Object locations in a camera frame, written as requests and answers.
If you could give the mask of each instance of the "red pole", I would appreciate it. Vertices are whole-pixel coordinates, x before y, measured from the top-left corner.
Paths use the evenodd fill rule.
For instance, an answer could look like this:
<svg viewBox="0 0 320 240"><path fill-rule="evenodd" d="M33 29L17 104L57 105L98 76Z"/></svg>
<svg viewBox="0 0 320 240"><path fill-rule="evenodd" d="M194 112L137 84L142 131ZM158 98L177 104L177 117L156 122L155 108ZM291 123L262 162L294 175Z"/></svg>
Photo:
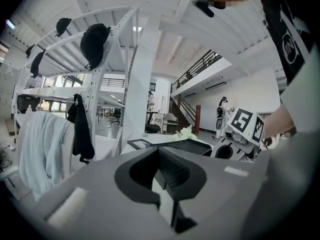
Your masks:
<svg viewBox="0 0 320 240"><path fill-rule="evenodd" d="M196 107L195 107L195 122L194 122L194 132L195 132L195 134L199 133L200 116L201 116L201 105L196 105Z"/></svg>
<svg viewBox="0 0 320 240"><path fill-rule="evenodd" d="M178 94L178 108L180 109L181 105L181 94Z"/></svg>

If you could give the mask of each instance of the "white pillar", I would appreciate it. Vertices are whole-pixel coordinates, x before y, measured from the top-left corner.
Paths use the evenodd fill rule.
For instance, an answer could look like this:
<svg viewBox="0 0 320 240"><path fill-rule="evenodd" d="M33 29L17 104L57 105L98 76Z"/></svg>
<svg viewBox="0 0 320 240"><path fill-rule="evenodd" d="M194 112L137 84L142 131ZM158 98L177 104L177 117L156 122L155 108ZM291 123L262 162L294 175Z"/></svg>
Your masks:
<svg viewBox="0 0 320 240"><path fill-rule="evenodd" d="M133 61L123 118L122 146L130 136L145 132L149 85L156 56L160 15L149 17Z"/></svg>

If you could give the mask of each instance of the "white flower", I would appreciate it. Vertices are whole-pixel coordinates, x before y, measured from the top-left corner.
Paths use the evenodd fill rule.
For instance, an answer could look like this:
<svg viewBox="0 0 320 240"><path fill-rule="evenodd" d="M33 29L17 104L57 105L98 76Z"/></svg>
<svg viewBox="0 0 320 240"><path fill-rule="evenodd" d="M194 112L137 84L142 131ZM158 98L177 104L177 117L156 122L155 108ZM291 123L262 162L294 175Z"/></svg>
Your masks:
<svg viewBox="0 0 320 240"><path fill-rule="evenodd" d="M188 128L183 128L180 132L175 131L176 134L172 136L173 141L183 141L187 139L197 140L198 137L192 133L192 126L190 125Z"/></svg>

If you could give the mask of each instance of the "black t-shirt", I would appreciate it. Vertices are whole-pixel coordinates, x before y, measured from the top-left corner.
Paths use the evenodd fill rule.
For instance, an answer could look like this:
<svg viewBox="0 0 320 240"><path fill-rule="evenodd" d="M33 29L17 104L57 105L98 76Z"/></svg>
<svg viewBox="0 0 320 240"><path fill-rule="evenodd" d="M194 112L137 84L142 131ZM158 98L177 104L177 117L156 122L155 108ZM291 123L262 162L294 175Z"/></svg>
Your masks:
<svg viewBox="0 0 320 240"><path fill-rule="evenodd" d="M309 24L310 6L303 0L261 0L261 3L266 27L278 50L287 82L290 83L315 43L313 26Z"/></svg>

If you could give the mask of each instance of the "ceiling light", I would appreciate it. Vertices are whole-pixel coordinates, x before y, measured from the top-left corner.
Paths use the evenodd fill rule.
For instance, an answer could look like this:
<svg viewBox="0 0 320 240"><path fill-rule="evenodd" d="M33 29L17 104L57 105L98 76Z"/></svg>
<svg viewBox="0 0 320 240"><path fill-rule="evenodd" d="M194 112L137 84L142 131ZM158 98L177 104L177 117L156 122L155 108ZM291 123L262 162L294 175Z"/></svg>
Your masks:
<svg viewBox="0 0 320 240"><path fill-rule="evenodd" d="M138 32L140 32L141 30L142 30L142 27L139 26L138 27ZM135 31L135 32L137 31L137 28L135 26L133 27L133 31Z"/></svg>
<svg viewBox="0 0 320 240"><path fill-rule="evenodd" d="M206 91L210 91L210 90L213 90L215 88L218 88L218 87L221 87L221 86L225 86L227 83L226 82L220 82L218 84L215 84L215 85L212 85L208 88L205 88Z"/></svg>
<svg viewBox="0 0 320 240"><path fill-rule="evenodd" d="M10 27L12 28L13 30L15 29L15 25L8 19L5 20L5 23Z"/></svg>
<svg viewBox="0 0 320 240"><path fill-rule="evenodd" d="M189 95L187 95L187 96L184 96L185 98L188 98L188 97L191 97L191 96L195 96L196 95L196 93L191 93L191 94L189 94Z"/></svg>

